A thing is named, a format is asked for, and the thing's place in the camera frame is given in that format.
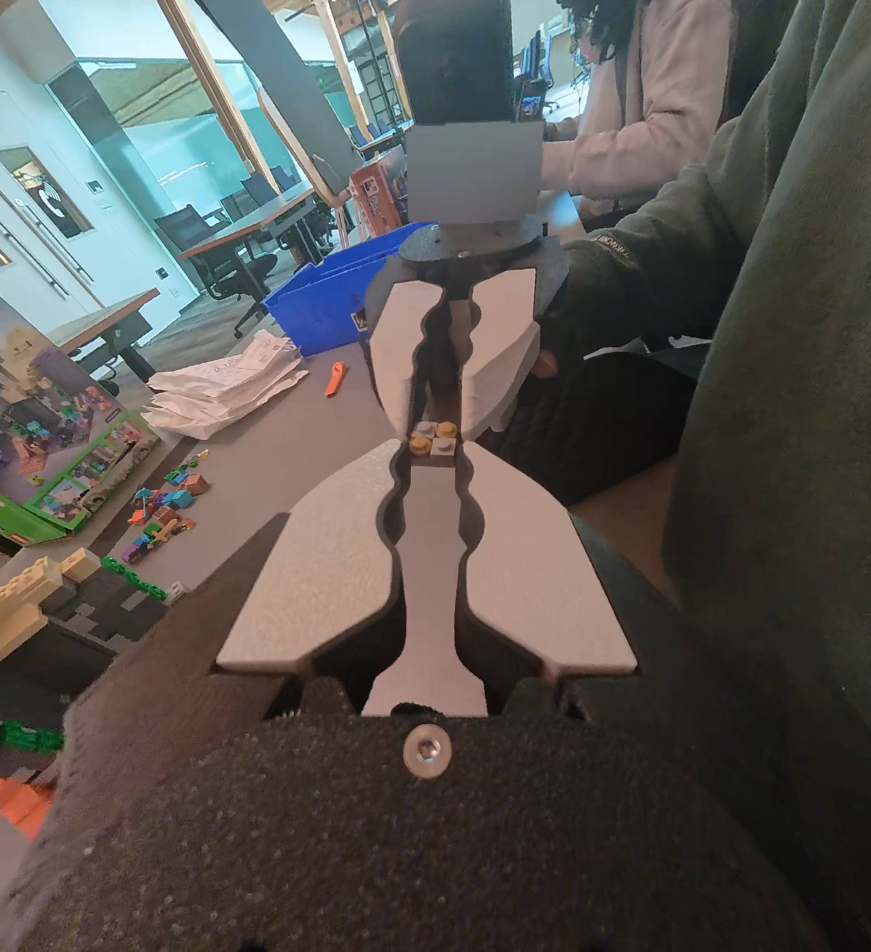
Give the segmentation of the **toy brick set box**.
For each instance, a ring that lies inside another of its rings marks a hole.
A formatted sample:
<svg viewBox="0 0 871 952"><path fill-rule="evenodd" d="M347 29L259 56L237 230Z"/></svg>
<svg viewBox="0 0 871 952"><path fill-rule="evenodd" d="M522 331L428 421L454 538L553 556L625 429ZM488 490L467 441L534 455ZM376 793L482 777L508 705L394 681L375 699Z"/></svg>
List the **toy brick set box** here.
<svg viewBox="0 0 871 952"><path fill-rule="evenodd" d="M72 535L158 436L0 297L0 536Z"/></svg>

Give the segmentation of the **pile of colourful toy bricks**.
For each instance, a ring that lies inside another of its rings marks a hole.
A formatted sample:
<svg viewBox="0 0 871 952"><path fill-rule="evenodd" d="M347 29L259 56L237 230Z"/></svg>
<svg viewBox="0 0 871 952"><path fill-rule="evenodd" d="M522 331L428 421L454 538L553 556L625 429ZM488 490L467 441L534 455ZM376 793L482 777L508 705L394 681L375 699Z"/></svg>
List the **pile of colourful toy bricks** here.
<svg viewBox="0 0 871 952"><path fill-rule="evenodd" d="M195 528L190 509L211 489L200 469L209 456L208 449L192 453L165 477L159 490L143 488L135 494L129 525L138 532L120 555L120 564L136 565L176 536Z"/></svg>

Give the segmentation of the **grey plate with tan studs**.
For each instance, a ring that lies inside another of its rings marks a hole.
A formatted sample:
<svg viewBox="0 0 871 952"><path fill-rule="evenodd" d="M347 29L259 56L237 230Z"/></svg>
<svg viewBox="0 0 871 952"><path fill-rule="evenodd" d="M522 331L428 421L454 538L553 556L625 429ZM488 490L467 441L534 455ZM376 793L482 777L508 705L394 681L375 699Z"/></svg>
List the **grey plate with tan studs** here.
<svg viewBox="0 0 871 952"><path fill-rule="evenodd" d="M408 441L413 467L452 469L459 446L458 426L451 421L419 421Z"/></svg>

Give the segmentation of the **person's green sweatshirt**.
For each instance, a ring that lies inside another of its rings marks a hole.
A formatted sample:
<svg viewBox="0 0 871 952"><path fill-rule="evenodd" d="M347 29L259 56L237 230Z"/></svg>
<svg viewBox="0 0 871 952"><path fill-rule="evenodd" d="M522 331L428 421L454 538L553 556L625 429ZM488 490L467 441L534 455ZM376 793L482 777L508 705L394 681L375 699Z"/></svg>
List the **person's green sweatshirt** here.
<svg viewBox="0 0 871 952"><path fill-rule="evenodd" d="M871 2L803 2L654 213L749 245L680 451L685 612L784 722L812 862L871 948Z"/></svg>

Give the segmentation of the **person's right forearm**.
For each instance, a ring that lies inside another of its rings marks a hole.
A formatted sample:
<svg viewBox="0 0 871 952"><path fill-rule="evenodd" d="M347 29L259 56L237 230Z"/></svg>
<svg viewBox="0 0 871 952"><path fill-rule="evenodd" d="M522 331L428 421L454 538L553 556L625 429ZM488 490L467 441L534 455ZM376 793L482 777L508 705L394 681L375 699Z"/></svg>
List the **person's right forearm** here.
<svg viewBox="0 0 871 952"><path fill-rule="evenodd" d="M709 338L769 196L769 125L750 104L642 208L566 247L569 274L541 322L561 370L635 338Z"/></svg>

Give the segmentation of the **grey desk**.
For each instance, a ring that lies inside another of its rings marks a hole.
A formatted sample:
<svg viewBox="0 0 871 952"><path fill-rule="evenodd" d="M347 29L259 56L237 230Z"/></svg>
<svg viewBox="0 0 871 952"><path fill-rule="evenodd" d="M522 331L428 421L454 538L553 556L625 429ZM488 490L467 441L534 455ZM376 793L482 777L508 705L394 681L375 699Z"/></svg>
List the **grey desk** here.
<svg viewBox="0 0 871 952"><path fill-rule="evenodd" d="M346 378L333 398L324 392L335 362L345 362ZM262 408L216 433L208 443L167 436L144 461L141 475L130 476L116 499L108 502L79 536L24 549L0 571L0 585L38 558L64 559L84 546L115 559L134 535L119 503L138 484L159 483L165 472L193 452L208 449L201 466L211 485L191 508L195 529L169 541L132 566L146 582L161 589L180 584L195 590L271 519L283 514L336 470L394 434L374 395L370 371L358 344L318 354L305 361L309 374ZM453 585L454 561L463 544L457 535L459 500L452 485L440 485L436 468L414 475L406 498L413 522L398 551L406 577L408 605L405 652L375 683L366 713L385 715L401 702L434 708L452 716L483 716L484 687L458 659L454 649L452 599L434 596L425 586Z"/></svg>

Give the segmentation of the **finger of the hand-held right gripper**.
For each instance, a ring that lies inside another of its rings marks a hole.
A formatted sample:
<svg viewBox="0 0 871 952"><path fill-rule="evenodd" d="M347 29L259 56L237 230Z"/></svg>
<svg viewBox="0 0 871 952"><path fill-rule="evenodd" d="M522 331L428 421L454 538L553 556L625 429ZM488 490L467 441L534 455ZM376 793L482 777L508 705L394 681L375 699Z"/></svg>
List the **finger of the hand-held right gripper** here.
<svg viewBox="0 0 871 952"><path fill-rule="evenodd" d="M399 439L433 418L446 384L448 314L445 291L422 281L393 285L370 334L377 396Z"/></svg>
<svg viewBox="0 0 871 952"><path fill-rule="evenodd" d="M540 354L535 319L535 268L517 268L476 284L469 304L477 312L463 348L460 424L474 441L499 424Z"/></svg>

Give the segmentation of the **person's right hand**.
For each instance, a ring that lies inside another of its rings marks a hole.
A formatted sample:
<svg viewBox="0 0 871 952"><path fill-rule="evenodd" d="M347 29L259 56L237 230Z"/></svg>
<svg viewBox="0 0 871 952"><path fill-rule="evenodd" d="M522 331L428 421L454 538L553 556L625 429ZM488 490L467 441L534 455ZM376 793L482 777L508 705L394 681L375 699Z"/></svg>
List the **person's right hand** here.
<svg viewBox="0 0 871 952"><path fill-rule="evenodd" d="M565 293L537 318L540 327L540 352L531 373L540 379L553 379L569 373L596 347L588 325L584 302Z"/></svg>

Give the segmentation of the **toy brick tower model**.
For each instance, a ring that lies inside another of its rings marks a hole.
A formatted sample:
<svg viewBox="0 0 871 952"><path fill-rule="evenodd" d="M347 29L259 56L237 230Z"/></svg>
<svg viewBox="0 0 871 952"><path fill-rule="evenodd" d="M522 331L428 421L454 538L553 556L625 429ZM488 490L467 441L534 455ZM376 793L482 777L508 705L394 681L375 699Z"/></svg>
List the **toy brick tower model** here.
<svg viewBox="0 0 871 952"><path fill-rule="evenodd" d="M176 597L86 549L61 562L40 558L0 586L1 780L52 764L72 702Z"/></svg>

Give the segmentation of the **pile of white paper bags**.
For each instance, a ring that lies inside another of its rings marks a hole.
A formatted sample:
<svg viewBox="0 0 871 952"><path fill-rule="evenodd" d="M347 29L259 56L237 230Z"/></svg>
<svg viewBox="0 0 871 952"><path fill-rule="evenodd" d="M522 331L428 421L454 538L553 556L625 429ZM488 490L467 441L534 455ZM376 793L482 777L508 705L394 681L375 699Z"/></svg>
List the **pile of white paper bags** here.
<svg viewBox="0 0 871 952"><path fill-rule="evenodd" d="M141 416L151 427L205 441L308 374L295 343L262 328L238 354L156 373L148 383L156 394Z"/></svg>

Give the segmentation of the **blue plastic bin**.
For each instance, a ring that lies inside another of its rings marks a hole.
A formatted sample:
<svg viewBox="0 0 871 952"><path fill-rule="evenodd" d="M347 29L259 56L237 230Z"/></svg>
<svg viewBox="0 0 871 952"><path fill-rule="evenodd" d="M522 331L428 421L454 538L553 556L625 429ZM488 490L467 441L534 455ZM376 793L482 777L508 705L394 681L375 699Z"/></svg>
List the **blue plastic bin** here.
<svg viewBox="0 0 871 952"><path fill-rule="evenodd" d="M338 249L318 266L307 264L264 299L264 309L307 358L356 343L365 327L371 281L407 237L423 227L412 223Z"/></svg>

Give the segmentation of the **wooden-top table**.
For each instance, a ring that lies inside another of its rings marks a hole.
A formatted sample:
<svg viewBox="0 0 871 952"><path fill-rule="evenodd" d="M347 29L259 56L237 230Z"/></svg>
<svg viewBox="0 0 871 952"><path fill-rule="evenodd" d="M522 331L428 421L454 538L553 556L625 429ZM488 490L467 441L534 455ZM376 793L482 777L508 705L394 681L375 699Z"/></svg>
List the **wooden-top table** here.
<svg viewBox="0 0 871 952"><path fill-rule="evenodd" d="M275 226L275 235L281 235L301 222L314 209L316 197L317 193L313 187L306 184L296 185L222 231L215 232L211 238L182 250L176 258L178 261L185 261L217 248L230 250L245 244L253 233L267 230L270 226Z"/></svg>
<svg viewBox="0 0 871 952"><path fill-rule="evenodd" d="M57 327L48 332L47 337L72 359L76 353L98 342L88 355L75 360L85 372L91 374L103 367L114 368L116 362L122 362L136 378L147 383L156 371L136 345L153 330L141 309L159 295L158 289L140 292Z"/></svg>

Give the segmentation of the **black office chair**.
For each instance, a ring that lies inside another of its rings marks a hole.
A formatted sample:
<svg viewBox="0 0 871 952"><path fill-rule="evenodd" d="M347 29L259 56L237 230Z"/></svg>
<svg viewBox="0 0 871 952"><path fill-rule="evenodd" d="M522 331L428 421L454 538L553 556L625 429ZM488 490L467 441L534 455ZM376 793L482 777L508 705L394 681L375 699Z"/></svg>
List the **black office chair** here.
<svg viewBox="0 0 871 952"><path fill-rule="evenodd" d="M180 259L193 266L204 290L215 300L247 295L260 302L268 294L265 278L277 264L275 255L263 254L244 261L235 243L194 251L199 245L214 243L216 232L191 205L155 219L155 225L180 253L191 252Z"/></svg>

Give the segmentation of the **orange printed box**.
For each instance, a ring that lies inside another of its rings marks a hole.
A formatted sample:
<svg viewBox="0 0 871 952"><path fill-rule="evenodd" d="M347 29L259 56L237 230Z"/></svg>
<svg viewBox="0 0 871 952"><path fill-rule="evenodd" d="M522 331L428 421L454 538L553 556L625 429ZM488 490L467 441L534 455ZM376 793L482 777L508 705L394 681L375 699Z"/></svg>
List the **orange printed box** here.
<svg viewBox="0 0 871 952"><path fill-rule="evenodd" d="M389 149L353 171L348 190L361 239L375 239L408 225L404 147Z"/></svg>

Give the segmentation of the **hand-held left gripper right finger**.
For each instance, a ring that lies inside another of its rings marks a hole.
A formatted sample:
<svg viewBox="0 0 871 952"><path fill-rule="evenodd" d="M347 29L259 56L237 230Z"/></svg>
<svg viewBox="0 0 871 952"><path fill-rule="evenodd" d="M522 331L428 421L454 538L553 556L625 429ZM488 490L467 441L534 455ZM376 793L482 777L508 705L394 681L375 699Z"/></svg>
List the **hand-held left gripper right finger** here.
<svg viewBox="0 0 871 952"><path fill-rule="evenodd" d="M628 677L634 651L569 512L542 486L477 443L458 452L465 553L454 645L500 714L519 683L555 695L565 682Z"/></svg>

